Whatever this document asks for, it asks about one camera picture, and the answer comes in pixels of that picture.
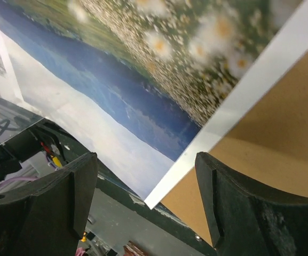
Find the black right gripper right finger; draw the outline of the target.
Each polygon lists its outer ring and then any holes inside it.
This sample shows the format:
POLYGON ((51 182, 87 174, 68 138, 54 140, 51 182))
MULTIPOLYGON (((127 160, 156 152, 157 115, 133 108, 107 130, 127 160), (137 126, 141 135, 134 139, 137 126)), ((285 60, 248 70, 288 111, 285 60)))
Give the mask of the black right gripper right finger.
POLYGON ((195 171, 218 255, 308 255, 308 197, 246 176, 205 152, 195 171))

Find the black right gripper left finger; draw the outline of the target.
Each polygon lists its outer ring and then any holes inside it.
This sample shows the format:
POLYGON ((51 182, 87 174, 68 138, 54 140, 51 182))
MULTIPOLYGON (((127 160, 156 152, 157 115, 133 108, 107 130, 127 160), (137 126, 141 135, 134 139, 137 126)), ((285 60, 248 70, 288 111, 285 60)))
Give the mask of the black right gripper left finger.
POLYGON ((0 255, 75 255, 97 175, 97 154, 86 153, 0 194, 0 255))

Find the brown cardboard backing board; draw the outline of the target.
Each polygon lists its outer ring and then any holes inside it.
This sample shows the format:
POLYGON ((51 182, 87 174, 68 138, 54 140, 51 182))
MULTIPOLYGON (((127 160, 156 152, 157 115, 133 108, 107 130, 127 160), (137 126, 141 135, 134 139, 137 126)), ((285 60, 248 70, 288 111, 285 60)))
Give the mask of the brown cardboard backing board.
POLYGON ((268 186, 308 197, 308 51, 209 154, 268 186))

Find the landscape photo print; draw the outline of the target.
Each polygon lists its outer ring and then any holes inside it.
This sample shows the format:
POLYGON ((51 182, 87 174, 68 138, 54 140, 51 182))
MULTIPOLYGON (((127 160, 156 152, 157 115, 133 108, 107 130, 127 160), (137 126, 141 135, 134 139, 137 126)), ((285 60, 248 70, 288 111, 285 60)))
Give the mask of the landscape photo print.
POLYGON ((0 1, 0 50, 153 208, 308 51, 308 1, 0 1))

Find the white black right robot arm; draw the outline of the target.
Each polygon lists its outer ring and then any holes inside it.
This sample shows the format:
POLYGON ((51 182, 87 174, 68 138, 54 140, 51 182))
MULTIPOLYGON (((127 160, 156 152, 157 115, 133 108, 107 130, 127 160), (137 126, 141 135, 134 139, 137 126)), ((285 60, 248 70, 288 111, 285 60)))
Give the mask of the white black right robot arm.
MULTIPOLYGON (((0 181, 21 162, 60 146, 35 125, 0 145, 0 181)), ((200 152, 196 177, 216 255, 308 255, 308 198, 256 181, 200 152)), ((75 255, 83 237, 98 159, 85 153, 59 170, 0 194, 0 255, 75 255)))

